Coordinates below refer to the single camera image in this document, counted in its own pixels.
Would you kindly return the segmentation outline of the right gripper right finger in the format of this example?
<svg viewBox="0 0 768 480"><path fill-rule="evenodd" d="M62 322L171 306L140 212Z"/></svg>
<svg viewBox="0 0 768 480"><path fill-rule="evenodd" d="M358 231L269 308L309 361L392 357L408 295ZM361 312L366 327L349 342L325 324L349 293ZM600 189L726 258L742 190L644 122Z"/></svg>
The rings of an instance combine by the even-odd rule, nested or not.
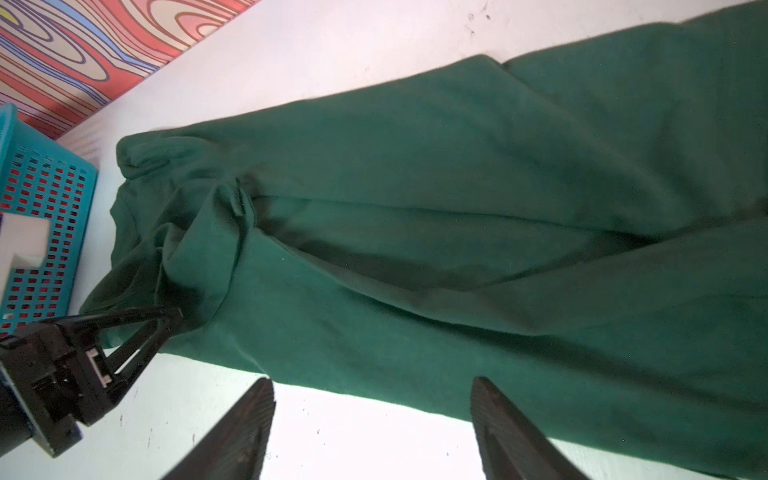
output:
<svg viewBox="0 0 768 480"><path fill-rule="evenodd" d="M487 479L587 479L587 476L485 377L473 380L470 413Z"/></svg>

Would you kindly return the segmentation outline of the teal plastic laundry basket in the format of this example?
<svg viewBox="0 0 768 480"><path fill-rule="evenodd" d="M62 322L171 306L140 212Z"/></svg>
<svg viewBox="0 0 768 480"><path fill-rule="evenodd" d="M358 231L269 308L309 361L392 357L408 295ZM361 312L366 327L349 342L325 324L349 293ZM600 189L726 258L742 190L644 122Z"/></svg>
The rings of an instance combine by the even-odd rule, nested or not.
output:
<svg viewBox="0 0 768 480"><path fill-rule="evenodd" d="M1 107L1 335L67 314L97 169Z"/></svg>

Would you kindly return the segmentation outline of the green t shirt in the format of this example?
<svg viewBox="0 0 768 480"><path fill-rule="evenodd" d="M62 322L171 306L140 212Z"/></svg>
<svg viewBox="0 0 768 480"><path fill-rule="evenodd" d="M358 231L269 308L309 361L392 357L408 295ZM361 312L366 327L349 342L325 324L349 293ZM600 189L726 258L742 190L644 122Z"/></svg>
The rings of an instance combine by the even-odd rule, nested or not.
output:
<svg viewBox="0 0 768 480"><path fill-rule="evenodd" d="M767 475L767 5L127 136L85 314L170 353Z"/></svg>

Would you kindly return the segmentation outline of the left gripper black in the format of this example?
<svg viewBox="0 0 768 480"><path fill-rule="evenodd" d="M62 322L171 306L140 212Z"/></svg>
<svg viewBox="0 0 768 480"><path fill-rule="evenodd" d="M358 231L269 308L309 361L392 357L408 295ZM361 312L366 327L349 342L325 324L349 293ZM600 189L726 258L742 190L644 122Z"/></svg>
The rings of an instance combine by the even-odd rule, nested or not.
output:
<svg viewBox="0 0 768 480"><path fill-rule="evenodd" d="M1 454L32 440L56 458L118 405L183 322L177 307L140 307L28 325L1 341ZM98 329L139 324L106 358Z"/></svg>

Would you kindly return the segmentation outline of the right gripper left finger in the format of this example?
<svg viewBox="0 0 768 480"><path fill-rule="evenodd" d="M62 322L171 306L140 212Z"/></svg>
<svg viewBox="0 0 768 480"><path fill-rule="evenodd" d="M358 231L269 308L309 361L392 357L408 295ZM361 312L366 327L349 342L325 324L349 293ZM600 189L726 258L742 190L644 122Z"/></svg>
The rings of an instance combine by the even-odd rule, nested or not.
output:
<svg viewBox="0 0 768 480"><path fill-rule="evenodd" d="M258 479L275 408L272 380L267 377L258 379L164 478Z"/></svg>

